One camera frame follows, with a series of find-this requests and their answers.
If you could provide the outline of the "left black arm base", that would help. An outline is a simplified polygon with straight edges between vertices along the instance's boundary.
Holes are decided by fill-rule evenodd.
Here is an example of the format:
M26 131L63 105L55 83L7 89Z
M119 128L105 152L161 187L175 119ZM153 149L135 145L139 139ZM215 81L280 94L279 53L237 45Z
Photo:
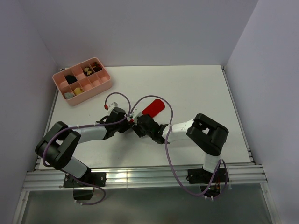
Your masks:
M63 187L73 189L73 199L81 205L95 205L104 201L106 192L103 187L106 184L106 172L88 172L81 178L65 174ZM95 190L102 191L101 199L95 202L88 202L94 196Z

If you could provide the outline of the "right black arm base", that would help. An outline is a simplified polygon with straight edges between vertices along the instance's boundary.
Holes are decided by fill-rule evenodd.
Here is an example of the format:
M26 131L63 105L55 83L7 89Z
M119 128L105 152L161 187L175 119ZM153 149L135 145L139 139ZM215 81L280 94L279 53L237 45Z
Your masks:
M203 168L189 169L187 172L188 175L186 177L186 180L190 184L209 184L209 181L212 177L212 173L204 170ZM224 187L226 187L228 183L229 176L227 170L225 168L218 167L212 183L204 194L204 197L208 199L214 199L221 193L221 184L224 184Z

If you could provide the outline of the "red Santa sock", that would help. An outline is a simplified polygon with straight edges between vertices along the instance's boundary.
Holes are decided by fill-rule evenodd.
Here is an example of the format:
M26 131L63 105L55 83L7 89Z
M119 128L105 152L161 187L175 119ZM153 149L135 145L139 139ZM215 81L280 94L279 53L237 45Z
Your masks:
M161 111L165 109L165 104L160 99L155 99L150 103L143 111L142 115L149 115L151 118L157 116Z

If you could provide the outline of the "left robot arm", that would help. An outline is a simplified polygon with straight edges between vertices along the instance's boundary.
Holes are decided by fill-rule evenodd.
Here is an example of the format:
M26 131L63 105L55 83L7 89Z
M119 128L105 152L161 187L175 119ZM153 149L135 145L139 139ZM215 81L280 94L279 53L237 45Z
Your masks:
M126 115L123 109L116 107L93 125L69 127L59 121L37 144L35 153L54 169L74 176L74 181L79 186L86 186L90 183L91 171L73 156L77 145L93 140L106 140L116 132L126 131L130 128Z

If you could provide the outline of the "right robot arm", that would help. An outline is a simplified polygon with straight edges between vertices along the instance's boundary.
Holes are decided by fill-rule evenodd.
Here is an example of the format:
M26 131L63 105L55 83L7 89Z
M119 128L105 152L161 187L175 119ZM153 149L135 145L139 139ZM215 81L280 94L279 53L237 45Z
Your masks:
M207 182L218 177L216 165L229 130L208 116L199 113L192 120L179 124L160 125L150 115L142 115L132 126L138 137L149 136L158 144L191 139L205 153L202 176Z

